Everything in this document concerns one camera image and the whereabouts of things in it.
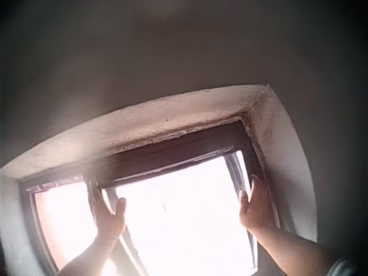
forearm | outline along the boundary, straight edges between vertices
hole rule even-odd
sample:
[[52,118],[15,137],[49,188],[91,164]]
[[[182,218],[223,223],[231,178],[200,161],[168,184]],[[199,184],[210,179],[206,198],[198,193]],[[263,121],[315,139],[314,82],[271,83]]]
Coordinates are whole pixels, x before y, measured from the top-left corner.
[[115,243],[116,240],[97,236],[93,243],[79,256],[67,263],[57,276],[100,276]]
[[324,276],[333,264],[331,254],[310,240],[278,228],[257,229],[253,233],[288,276]]

wrist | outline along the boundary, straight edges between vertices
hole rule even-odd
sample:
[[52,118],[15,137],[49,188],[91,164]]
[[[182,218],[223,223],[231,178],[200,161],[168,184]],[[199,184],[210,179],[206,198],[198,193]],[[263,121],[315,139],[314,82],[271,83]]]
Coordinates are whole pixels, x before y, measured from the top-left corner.
[[278,229],[277,227],[270,225],[258,225],[247,228],[247,230],[256,237],[262,236],[264,233],[274,232],[277,229]]
[[102,234],[97,234],[96,242],[106,247],[114,247],[119,237],[106,236]]

brown window frame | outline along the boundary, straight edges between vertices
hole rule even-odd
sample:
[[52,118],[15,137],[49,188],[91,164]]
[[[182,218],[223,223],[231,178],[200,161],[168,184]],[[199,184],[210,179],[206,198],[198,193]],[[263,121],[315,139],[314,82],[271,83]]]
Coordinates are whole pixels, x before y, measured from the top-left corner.
[[[100,188],[108,191],[112,187],[180,170],[236,151],[243,153],[249,182],[251,183],[252,174],[263,179],[263,171],[252,141],[246,133],[243,122],[236,121],[75,164],[62,170],[49,171],[20,183],[25,224],[32,247],[44,271],[47,275],[55,275],[58,269],[51,257],[40,226],[35,193],[80,181],[85,172],[95,176]],[[226,158],[225,160],[235,185],[240,179],[237,179],[232,171],[238,165],[234,160]],[[235,190],[238,194],[237,185],[235,185]],[[127,261],[125,250],[115,248],[113,254],[119,258],[120,263],[127,266],[130,275],[134,275],[132,274],[134,268]],[[267,260],[268,258],[266,252],[258,246],[258,272],[255,275],[265,275],[270,272],[271,262]]]

glass pane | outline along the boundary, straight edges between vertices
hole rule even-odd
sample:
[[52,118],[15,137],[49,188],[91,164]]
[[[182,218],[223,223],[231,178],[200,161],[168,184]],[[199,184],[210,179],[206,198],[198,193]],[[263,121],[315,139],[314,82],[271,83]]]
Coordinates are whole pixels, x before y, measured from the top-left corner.
[[[35,194],[37,212],[47,246],[59,269],[82,253],[94,240],[97,229],[88,204],[84,182]],[[103,275],[116,275],[110,260]]]
[[116,188],[149,276],[251,275],[252,253],[224,158]]

person's hand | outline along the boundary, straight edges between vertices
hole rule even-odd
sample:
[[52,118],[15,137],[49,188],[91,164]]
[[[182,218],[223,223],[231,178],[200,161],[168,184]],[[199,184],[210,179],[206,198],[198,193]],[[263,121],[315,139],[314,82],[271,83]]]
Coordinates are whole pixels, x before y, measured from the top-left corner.
[[89,197],[90,208],[96,222],[97,236],[102,240],[115,242],[125,230],[125,208],[127,200],[120,198],[116,205],[116,214],[106,206],[102,194],[97,189]]
[[239,194],[240,223],[254,234],[259,229],[275,227],[269,191],[266,183],[257,176],[252,176],[252,191],[250,200],[244,191]]

